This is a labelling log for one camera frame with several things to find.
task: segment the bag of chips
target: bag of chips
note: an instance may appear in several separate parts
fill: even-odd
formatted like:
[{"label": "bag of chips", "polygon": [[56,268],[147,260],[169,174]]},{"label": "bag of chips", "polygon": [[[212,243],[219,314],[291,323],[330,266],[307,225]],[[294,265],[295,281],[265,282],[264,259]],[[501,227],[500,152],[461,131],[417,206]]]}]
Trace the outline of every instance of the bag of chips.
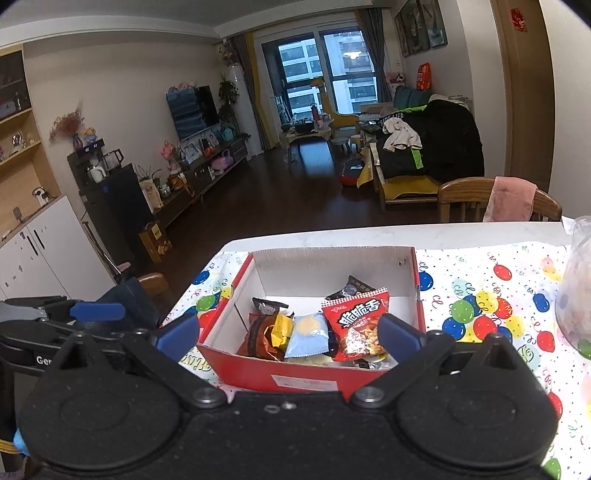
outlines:
[{"label": "bag of chips", "polygon": [[329,351],[329,333],[321,313],[294,317],[285,358],[318,355]]},{"label": "bag of chips", "polygon": [[385,353],[378,341],[378,320],[388,313],[389,300],[388,290],[380,288],[322,303],[322,312],[339,338],[335,362]]}]

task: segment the white cabinet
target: white cabinet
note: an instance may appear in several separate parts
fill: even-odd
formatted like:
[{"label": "white cabinet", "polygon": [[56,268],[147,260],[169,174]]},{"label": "white cabinet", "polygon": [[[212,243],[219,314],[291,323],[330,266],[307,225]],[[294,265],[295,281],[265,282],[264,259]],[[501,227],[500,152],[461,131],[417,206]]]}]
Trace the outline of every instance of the white cabinet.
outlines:
[{"label": "white cabinet", "polygon": [[66,295],[26,227],[0,248],[0,284],[9,298]]},{"label": "white cabinet", "polygon": [[26,229],[70,298],[94,301],[115,285],[67,197],[31,220]]}]

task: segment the figurine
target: figurine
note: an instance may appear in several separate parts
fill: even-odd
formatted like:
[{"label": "figurine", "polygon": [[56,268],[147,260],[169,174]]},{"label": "figurine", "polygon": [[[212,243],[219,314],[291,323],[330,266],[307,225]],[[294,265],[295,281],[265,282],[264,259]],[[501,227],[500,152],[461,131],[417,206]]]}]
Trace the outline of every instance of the figurine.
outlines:
[{"label": "figurine", "polygon": [[86,140],[86,145],[96,142],[96,130],[92,127],[88,127],[84,130],[84,138]]}]

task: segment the red box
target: red box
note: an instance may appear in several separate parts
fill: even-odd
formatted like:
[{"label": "red box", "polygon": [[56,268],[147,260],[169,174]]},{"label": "red box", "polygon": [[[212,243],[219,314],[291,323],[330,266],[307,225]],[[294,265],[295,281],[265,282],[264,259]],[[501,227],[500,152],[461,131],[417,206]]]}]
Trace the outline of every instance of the red box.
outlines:
[{"label": "red box", "polygon": [[257,391],[340,390],[349,398],[386,370],[316,367],[234,354],[248,331],[248,315],[255,313],[253,297],[279,300],[304,315],[319,311],[324,297],[343,288],[349,275],[375,288],[386,287],[390,313],[425,331],[414,248],[284,248],[249,255],[232,298],[198,348],[229,385]]}]

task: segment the chair back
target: chair back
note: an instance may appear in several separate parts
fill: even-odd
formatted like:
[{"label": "chair back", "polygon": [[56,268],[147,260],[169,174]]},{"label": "chair back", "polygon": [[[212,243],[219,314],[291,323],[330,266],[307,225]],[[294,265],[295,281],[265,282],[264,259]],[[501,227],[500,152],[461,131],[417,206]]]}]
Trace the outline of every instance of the chair back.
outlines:
[{"label": "chair back", "polygon": [[[449,223],[450,205],[459,203],[461,222],[481,222],[494,184],[494,179],[468,177],[448,181],[441,185],[437,192],[439,221]],[[550,195],[538,189],[535,192],[534,208],[530,220],[542,221],[544,218],[559,222],[562,218],[562,207]]]}]

